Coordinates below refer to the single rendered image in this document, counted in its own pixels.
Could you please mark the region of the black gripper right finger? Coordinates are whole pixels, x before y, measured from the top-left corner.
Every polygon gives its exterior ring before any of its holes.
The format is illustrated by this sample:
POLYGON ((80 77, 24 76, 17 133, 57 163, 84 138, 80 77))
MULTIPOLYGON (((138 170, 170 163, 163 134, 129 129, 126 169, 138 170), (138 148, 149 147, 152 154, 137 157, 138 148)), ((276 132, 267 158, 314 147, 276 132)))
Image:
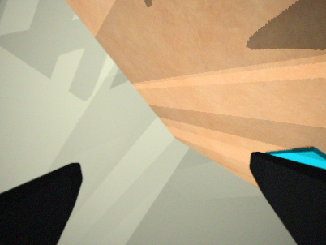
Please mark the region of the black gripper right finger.
POLYGON ((326 169, 253 152, 257 186, 298 245, 326 245, 326 169))

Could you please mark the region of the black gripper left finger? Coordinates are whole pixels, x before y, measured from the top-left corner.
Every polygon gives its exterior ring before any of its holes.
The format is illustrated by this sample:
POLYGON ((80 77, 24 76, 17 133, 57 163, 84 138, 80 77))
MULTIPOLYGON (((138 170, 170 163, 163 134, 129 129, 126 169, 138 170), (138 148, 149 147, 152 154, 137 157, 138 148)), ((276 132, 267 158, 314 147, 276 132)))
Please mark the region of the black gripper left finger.
POLYGON ((57 245, 82 179, 71 163, 1 193, 0 245, 57 245))

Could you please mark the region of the cyan flat rectangular plate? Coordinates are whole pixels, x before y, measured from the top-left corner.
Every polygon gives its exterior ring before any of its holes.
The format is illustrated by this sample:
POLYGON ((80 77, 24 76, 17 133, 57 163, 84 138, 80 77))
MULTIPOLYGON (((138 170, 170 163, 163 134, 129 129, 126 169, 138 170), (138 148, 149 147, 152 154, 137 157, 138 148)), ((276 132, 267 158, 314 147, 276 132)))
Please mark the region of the cyan flat rectangular plate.
POLYGON ((276 157, 282 157, 291 161, 315 165, 326 169, 326 154, 322 153, 317 148, 302 148, 266 153, 276 157))

